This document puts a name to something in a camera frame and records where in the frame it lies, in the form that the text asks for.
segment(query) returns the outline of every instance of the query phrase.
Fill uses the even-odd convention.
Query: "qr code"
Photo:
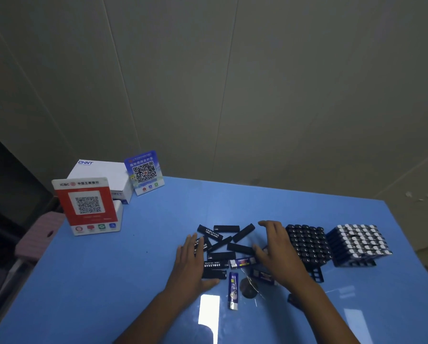
[[[135,173],[138,183],[152,180],[157,177],[157,172],[155,171],[153,162],[148,162],[138,165],[137,167],[133,167],[133,173]]]
[[[75,202],[77,203],[81,215],[102,212],[98,197],[75,198]]]

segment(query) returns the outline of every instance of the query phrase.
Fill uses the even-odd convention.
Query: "left hand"
[[[194,255],[196,233],[187,235],[183,246],[177,247],[173,271],[163,293],[169,295],[173,304],[182,311],[194,302],[197,297],[217,285],[219,279],[201,280],[204,269],[204,237],[200,237],[196,257]]]

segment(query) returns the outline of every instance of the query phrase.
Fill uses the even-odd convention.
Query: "hand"
[[[193,236],[187,235],[185,244],[177,247],[173,271],[163,291],[170,295],[173,304],[176,304],[180,311],[192,304],[201,293],[220,282],[219,279],[201,280],[204,269],[204,237],[200,237],[196,257],[195,242],[196,233]]]
[[[268,268],[274,279],[291,292],[302,283],[310,281],[311,278],[281,222],[268,220],[260,221],[258,224],[267,229],[268,254],[255,244],[253,248],[258,259]]]

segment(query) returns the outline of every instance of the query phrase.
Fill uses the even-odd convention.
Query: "blue table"
[[[256,230],[241,243],[262,246],[262,219],[326,231],[376,224],[394,254],[372,268],[329,262],[322,287],[362,344],[428,343],[428,274],[384,202],[170,177],[165,183],[125,205],[120,232],[74,237],[65,222],[3,319],[0,343],[110,343],[164,288],[177,245],[199,224],[252,222]],[[198,298],[181,314],[164,343],[316,342],[303,313],[286,302],[287,290],[259,283],[259,291],[255,299],[240,296],[231,311],[222,280],[207,292],[213,296],[202,296],[201,310]],[[198,324],[200,311],[217,333]]]

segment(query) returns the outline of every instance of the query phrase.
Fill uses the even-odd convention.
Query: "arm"
[[[308,275],[282,224],[275,221],[258,224],[266,227],[268,254],[254,245],[255,253],[276,281],[297,298],[318,344],[359,344],[324,290]]]
[[[197,297],[219,283],[219,279],[201,280],[204,268],[201,237],[194,256],[196,233],[188,235],[176,251],[173,271],[165,289],[156,295],[146,309],[115,340],[115,344],[156,344],[171,327],[177,316]]]

